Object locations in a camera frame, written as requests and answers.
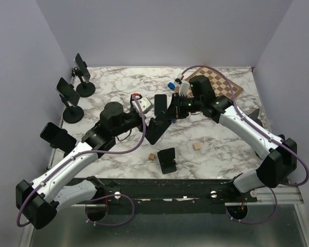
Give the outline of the black phone blue edge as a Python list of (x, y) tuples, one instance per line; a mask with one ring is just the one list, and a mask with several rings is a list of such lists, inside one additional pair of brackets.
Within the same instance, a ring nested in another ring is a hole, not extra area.
[(156, 94), (154, 96), (154, 115), (159, 116), (159, 114), (166, 112), (167, 110), (167, 95)]

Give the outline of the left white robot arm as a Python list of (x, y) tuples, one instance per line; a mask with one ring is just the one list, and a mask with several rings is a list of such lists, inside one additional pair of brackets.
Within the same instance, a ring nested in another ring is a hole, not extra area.
[[(107, 103), (100, 119), (82, 140), (54, 168), (32, 182), (20, 181), (16, 186), (16, 206), (19, 209), (16, 224), (25, 227), (32, 224), (36, 229), (47, 226), (56, 214), (83, 201), (99, 203), (104, 197), (102, 183), (95, 177), (69, 186), (75, 175), (104, 154), (127, 154), (143, 142), (155, 144), (171, 125), (174, 117), (161, 112), (156, 118), (145, 122), (146, 108), (137, 99), (132, 100), (130, 112), (126, 113), (118, 102)], [(126, 151), (112, 151), (116, 137), (138, 128), (141, 139), (135, 147)]]

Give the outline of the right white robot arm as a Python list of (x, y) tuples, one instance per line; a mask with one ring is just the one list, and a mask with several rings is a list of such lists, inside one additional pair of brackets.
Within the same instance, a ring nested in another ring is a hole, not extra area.
[(185, 81), (183, 75), (179, 75), (174, 85), (179, 91), (172, 95), (164, 119), (183, 119), (190, 113), (202, 112), (204, 116), (233, 131), (262, 160), (257, 169), (233, 179), (226, 190), (231, 201), (239, 201), (246, 192), (258, 187), (275, 188), (295, 171), (295, 141), (266, 131), (243, 113), (230, 98), (216, 96), (208, 77), (200, 75)]

